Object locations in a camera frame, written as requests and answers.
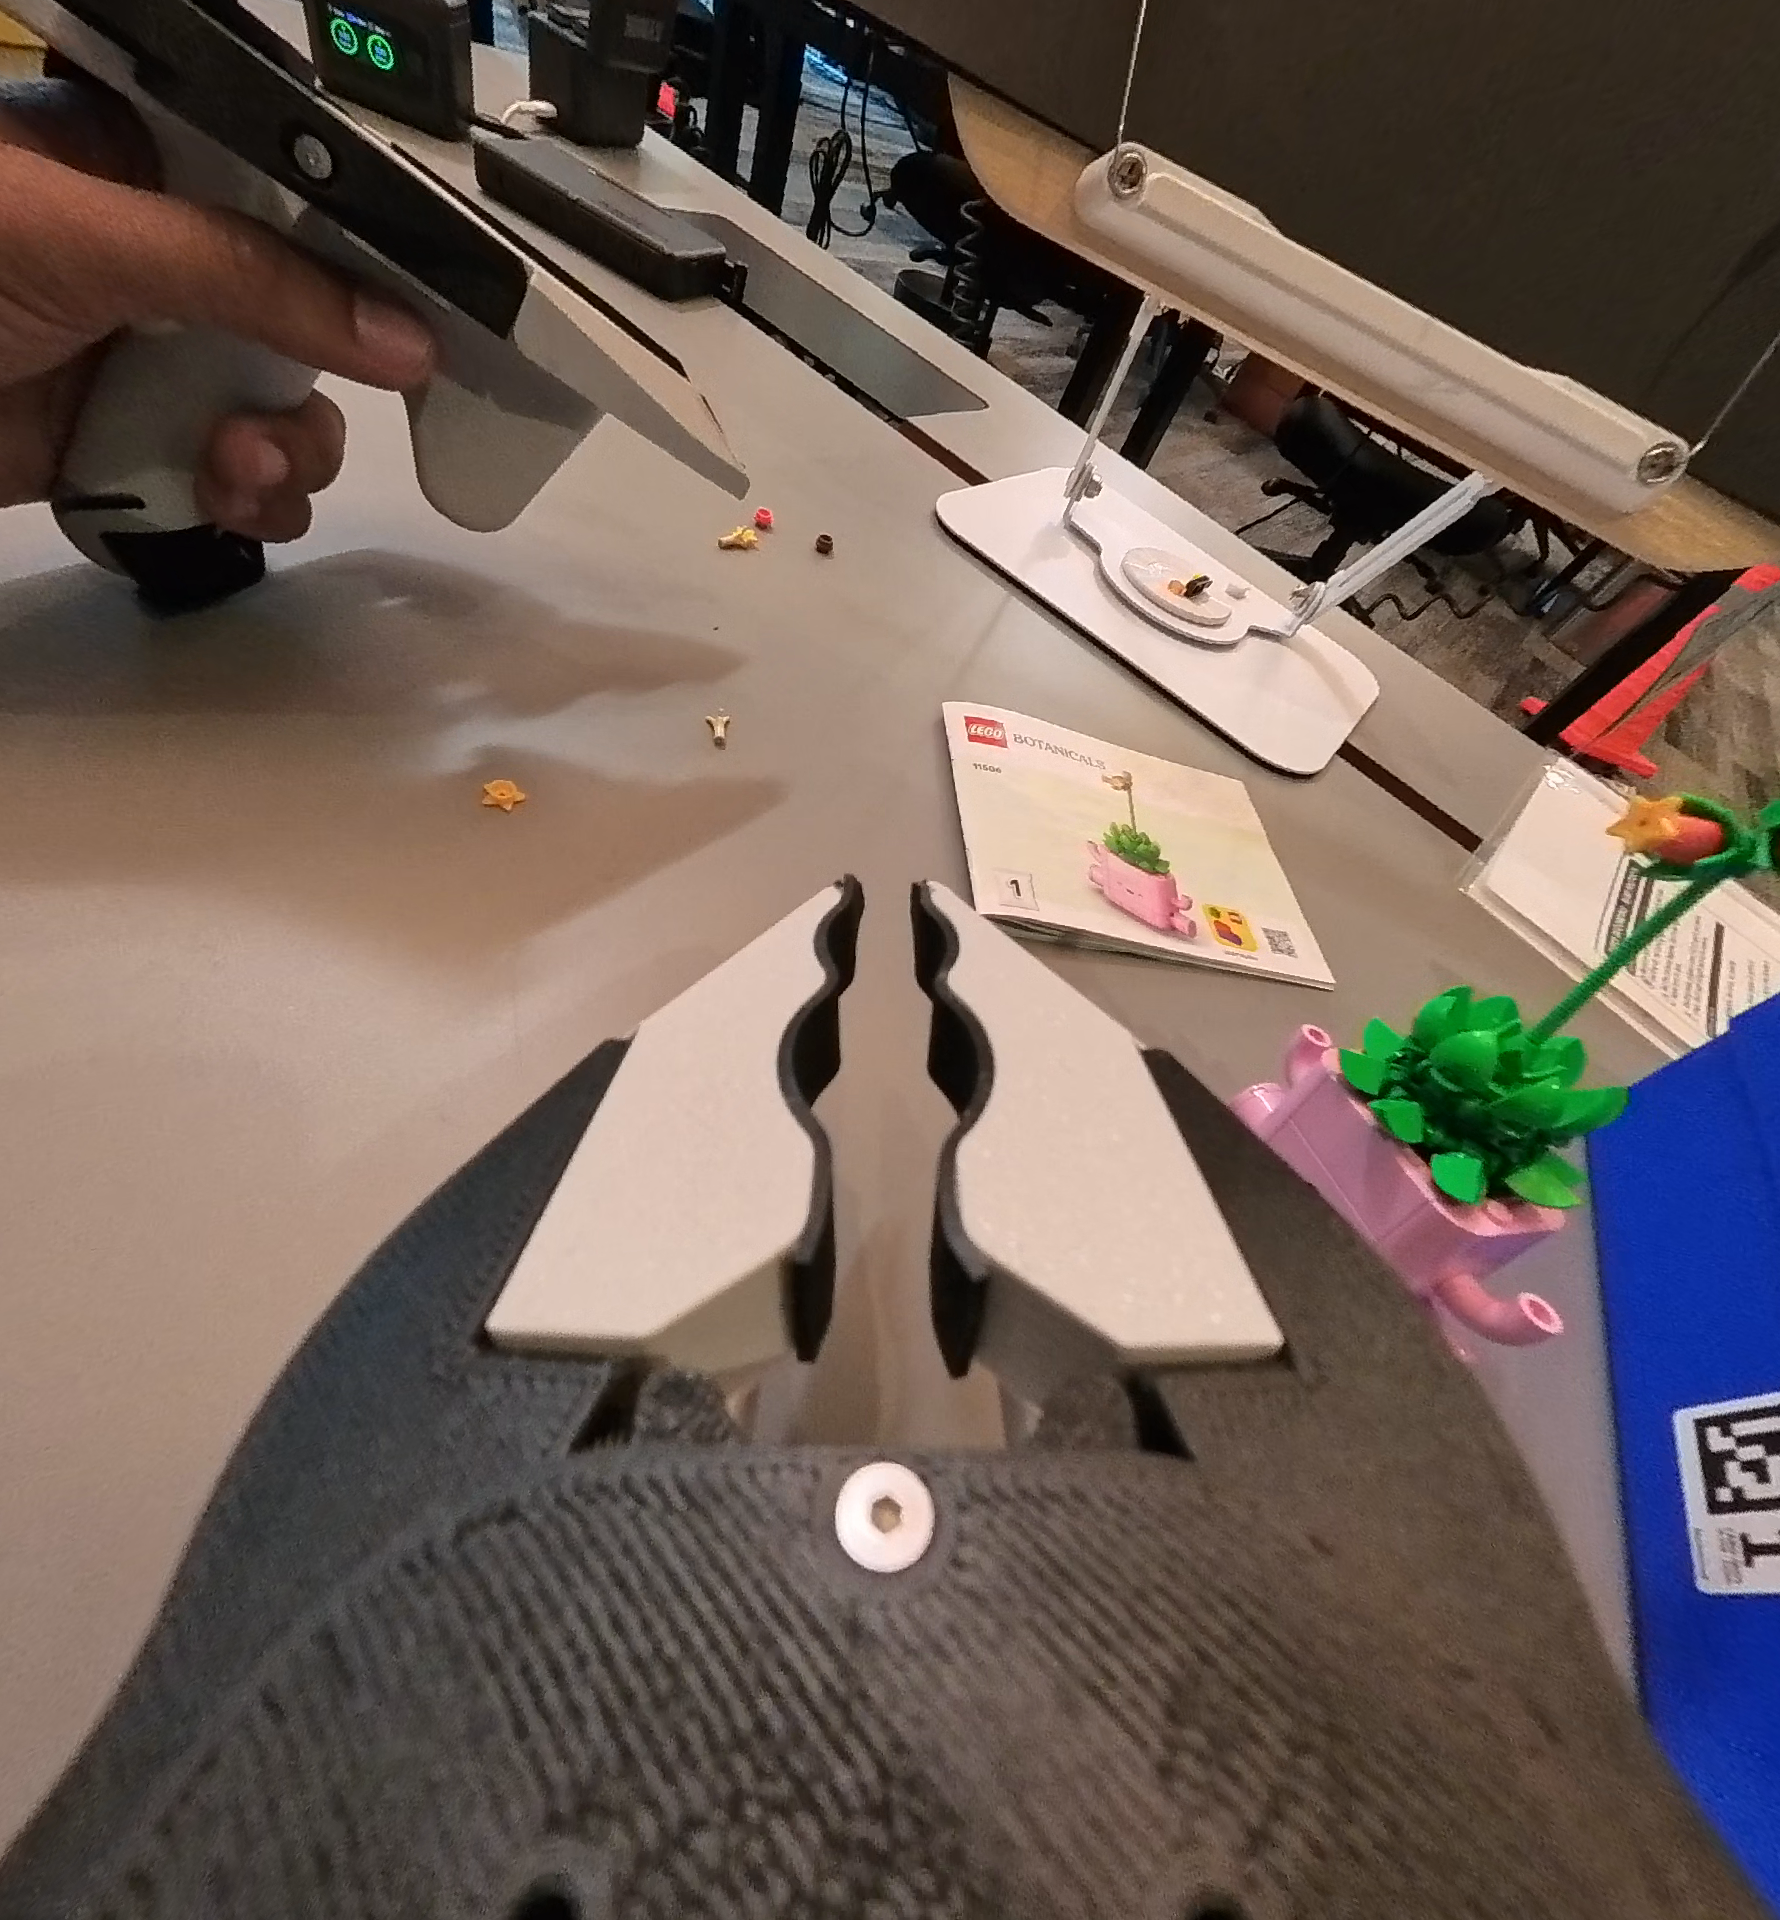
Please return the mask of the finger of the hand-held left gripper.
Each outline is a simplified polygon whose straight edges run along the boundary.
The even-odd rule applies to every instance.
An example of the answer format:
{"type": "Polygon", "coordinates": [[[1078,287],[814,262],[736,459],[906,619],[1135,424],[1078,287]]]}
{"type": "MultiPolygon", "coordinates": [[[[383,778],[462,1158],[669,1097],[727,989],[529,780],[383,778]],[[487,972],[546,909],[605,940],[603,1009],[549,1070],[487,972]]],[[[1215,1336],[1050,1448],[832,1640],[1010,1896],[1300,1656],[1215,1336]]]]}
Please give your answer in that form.
{"type": "Polygon", "coordinates": [[[423,497],[451,523],[477,534],[509,528],[603,421],[592,400],[326,215],[297,212],[296,244],[429,335],[431,372],[402,406],[423,497]]]}
{"type": "Polygon", "coordinates": [[[750,493],[708,397],[658,342],[559,275],[529,275],[512,322],[524,362],[733,498],[750,493]]]}

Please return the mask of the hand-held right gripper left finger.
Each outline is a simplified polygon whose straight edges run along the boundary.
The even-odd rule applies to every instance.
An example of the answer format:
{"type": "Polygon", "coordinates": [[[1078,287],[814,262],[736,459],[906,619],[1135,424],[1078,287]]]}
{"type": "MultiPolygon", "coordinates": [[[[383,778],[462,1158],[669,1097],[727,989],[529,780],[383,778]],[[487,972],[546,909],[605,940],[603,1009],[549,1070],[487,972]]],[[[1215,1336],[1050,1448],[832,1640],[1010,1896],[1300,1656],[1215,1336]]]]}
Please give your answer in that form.
{"type": "Polygon", "coordinates": [[[832,1146],[864,888],[840,878],[646,1018],[487,1320],[512,1355],[813,1362],[835,1302],[832,1146]]]}

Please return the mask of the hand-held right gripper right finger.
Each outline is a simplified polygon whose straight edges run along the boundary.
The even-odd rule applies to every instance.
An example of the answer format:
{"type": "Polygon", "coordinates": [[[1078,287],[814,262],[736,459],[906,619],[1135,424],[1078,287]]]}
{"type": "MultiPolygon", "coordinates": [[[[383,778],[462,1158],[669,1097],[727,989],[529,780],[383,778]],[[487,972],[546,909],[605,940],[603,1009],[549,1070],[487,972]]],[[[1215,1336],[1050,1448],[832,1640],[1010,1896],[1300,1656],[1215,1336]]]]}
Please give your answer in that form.
{"type": "Polygon", "coordinates": [[[1003,1384],[1276,1360],[1287,1337],[1142,1044],[935,880],[911,888],[935,1170],[931,1327],[1003,1384]]]}

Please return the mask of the pink toy brick pot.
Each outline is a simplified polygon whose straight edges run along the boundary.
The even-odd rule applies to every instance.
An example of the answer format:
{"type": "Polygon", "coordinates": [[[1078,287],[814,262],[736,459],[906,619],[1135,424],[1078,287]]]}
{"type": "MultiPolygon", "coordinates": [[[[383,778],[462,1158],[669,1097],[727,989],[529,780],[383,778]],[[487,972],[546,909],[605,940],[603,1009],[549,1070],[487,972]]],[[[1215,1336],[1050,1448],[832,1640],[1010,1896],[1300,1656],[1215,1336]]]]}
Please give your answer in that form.
{"type": "Polygon", "coordinates": [[[1458,1358],[1473,1360],[1476,1342],[1529,1348],[1562,1336],[1549,1300],[1489,1284],[1557,1235],[1565,1212],[1518,1199],[1448,1199],[1346,1086],[1326,1031],[1298,1029],[1278,1079],[1238,1092],[1234,1113],[1383,1256],[1458,1358]]]}

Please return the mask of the toy brick instruction booklet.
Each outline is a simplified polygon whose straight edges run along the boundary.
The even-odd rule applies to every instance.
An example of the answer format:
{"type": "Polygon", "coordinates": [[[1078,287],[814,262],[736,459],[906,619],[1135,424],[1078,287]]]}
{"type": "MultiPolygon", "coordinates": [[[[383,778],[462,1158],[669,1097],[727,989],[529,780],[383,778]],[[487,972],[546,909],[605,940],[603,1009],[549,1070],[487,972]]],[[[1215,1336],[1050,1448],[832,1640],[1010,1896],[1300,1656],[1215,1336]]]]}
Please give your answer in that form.
{"type": "Polygon", "coordinates": [[[979,916],[1317,991],[1336,972],[1247,789],[987,701],[942,708],[979,916]]]}

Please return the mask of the green toy brick plant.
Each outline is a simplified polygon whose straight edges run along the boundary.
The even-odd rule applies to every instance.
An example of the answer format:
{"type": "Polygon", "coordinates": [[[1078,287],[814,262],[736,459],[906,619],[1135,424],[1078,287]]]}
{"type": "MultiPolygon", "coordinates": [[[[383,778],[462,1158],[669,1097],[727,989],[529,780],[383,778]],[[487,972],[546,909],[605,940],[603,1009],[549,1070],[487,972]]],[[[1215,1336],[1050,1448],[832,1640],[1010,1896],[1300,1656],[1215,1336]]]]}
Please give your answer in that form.
{"type": "Polygon", "coordinates": [[[1575,1208],[1583,1171],[1568,1152],[1620,1119],[1627,1092],[1585,1084],[1589,1055],[1571,1022],[1705,897],[1760,876],[1780,884],[1780,799],[1738,810],[1700,796],[1627,796],[1608,833],[1641,875],[1682,890],[1608,949],[1551,1011],[1535,1015],[1510,996],[1465,982],[1408,1020],[1370,1020],[1356,1044],[1336,1044],[1346,1086],[1454,1202],[1575,1208]]]}

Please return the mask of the person's left hand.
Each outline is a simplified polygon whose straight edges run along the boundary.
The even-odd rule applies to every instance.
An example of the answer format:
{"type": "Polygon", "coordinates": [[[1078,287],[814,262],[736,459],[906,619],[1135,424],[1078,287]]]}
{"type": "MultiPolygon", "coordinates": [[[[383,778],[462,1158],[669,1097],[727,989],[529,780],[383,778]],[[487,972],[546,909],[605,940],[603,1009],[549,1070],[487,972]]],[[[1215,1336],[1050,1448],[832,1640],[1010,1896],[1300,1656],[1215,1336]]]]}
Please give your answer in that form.
{"type": "Polygon", "coordinates": [[[423,322],[237,212],[159,192],[127,104],[85,80],[0,85],[0,510],[45,498],[117,335],[217,329],[412,392],[423,322]]]}

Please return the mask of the black charging case green lights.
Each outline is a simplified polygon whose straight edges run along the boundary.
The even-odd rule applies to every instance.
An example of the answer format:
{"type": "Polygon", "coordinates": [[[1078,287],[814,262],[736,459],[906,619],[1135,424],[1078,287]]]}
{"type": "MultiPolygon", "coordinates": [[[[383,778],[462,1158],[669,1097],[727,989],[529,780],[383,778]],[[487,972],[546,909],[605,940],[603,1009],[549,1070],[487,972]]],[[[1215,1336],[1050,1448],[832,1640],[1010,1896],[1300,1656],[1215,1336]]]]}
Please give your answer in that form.
{"type": "Polygon", "coordinates": [[[439,140],[475,128],[470,2],[303,2],[326,93],[439,140]]]}

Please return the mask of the black power bank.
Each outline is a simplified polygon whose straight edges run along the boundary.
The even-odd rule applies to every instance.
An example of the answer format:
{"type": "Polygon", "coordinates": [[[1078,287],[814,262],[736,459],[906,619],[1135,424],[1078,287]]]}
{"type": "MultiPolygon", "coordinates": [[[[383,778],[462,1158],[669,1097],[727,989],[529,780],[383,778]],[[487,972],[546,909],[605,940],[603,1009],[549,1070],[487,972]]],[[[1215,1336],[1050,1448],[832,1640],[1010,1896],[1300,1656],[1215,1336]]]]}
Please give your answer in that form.
{"type": "Polygon", "coordinates": [[[481,192],[554,241],[669,305],[740,308],[749,267],[704,226],[650,203],[541,135],[481,133],[481,192]]]}

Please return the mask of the black charger dock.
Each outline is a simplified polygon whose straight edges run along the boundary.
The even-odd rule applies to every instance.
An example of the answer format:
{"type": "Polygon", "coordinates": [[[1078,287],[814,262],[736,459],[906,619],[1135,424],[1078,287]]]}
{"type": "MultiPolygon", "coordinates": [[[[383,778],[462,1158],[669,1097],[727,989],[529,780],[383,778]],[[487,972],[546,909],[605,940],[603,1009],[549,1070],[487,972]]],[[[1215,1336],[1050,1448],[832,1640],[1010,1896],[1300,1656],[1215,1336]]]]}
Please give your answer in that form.
{"type": "Polygon", "coordinates": [[[576,146],[635,151],[671,61],[678,2],[538,2],[524,10],[529,98],[576,146]]]}

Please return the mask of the black office chair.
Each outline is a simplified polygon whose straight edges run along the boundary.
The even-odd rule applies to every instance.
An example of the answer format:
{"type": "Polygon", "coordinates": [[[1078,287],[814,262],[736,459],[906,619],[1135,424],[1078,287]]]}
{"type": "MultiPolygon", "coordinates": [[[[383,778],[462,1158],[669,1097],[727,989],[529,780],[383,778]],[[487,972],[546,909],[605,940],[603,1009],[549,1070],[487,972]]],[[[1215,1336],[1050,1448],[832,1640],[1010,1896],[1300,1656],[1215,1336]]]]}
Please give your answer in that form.
{"type": "MultiPolygon", "coordinates": [[[[1273,498],[1276,507],[1238,526],[1236,534],[1249,538],[1291,505],[1312,510],[1327,526],[1312,553],[1298,556],[1261,551],[1302,582],[1344,573],[1348,562],[1359,560],[1399,534],[1460,485],[1374,439],[1356,415],[1326,394],[1294,400],[1280,417],[1271,446],[1292,477],[1261,485],[1263,497],[1273,498]]],[[[1435,600],[1453,605],[1457,615],[1469,617],[1476,609],[1454,601],[1453,566],[1462,568],[1474,582],[1476,604],[1501,596],[1507,580],[1504,551],[1525,526],[1526,510],[1501,493],[1491,493],[1414,553],[1410,564],[1435,600]]]]}
{"type": "Polygon", "coordinates": [[[1003,313],[1034,327],[1052,322],[1067,279],[1059,254],[982,193],[966,161],[913,151],[894,162],[884,201],[930,242],[897,275],[899,305],[979,356],[989,354],[1003,313]]]}

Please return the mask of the white book stand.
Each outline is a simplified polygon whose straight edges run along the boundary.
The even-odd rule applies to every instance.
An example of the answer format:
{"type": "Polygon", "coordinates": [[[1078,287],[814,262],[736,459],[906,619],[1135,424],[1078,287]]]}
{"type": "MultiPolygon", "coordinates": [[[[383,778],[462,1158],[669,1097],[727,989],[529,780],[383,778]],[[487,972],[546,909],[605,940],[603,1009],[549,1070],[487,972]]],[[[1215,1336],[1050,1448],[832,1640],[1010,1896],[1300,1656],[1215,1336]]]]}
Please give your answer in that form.
{"type": "Polygon", "coordinates": [[[1323,617],[1427,546],[1505,480],[1625,517],[1669,493],[1695,446],[1571,378],[1525,365],[1283,235],[1247,201],[1141,140],[1118,137],[1073,187],[1073,212],[1113,265],[1211,311],[1233,308],[1265,348],[1369,382],[1454,446],[1469,472],[1437,505],[1344,573],[1265,590],[1133,504],[1099,469],[1091,426],[1069,469],[945,493],[943,531],[1011,587],[1280,774],[1323,771],[1380,685],[1323,617]],[[1199,600],[1170,579],[1215,576],[1199,600]]]}

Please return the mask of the printed paper in acrylic holder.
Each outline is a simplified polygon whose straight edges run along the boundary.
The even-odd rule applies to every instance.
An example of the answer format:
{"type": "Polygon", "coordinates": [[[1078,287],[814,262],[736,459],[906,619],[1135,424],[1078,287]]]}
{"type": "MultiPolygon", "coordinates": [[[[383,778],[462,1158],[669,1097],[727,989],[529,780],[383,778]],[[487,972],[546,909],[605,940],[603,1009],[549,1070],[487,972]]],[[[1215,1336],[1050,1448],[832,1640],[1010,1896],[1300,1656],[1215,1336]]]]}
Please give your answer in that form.
{"type": "MultiPolygon", "coordinates": [[[[1507,824],[1479,849],[1465,893],[1571,978],[1682,890],[1651,880],[1608,828],[1627,793],[1549,760],[1507,824]]],[[[1780,914],[1740,883],[1705,897],[1599,994],[1678,1058],[1780,994],[1780,914]]]]}

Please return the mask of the blue plastic bin white label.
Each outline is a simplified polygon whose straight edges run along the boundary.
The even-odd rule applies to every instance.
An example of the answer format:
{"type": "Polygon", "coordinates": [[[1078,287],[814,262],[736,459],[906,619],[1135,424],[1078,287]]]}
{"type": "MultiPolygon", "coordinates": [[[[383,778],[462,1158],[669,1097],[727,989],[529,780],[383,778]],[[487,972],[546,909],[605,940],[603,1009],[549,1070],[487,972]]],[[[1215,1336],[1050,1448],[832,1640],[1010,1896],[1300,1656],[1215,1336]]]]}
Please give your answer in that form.
{"type": "Polygon", "coordinates": [[[1643,1708],[1780,1917],[1780,996],[1589,1144],[1643,1708]]]}

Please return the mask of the orange traffic cone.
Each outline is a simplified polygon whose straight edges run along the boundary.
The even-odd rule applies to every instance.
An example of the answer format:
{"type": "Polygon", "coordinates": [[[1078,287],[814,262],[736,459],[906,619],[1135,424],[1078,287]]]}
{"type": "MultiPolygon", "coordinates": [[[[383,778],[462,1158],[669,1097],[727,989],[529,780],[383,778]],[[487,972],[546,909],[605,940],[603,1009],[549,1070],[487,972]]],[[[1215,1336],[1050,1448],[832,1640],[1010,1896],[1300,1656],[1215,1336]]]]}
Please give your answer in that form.
{"type": "Polygon", "coordinates": [[[1710,649],[1699,664],[1693,664],[1699,633],[1719,614],[1743,612],[1777,585],[1780,585],[1779,564],[1742,571],[1722,596],[1695,612],[1669,641],[1565,729],[1561,734],[1565,751],[1599,778],[1656,780],[1659,764],[1650,754],[1650,742],[1710,671],[1709,660],[1715,657],[1710,649]]]}

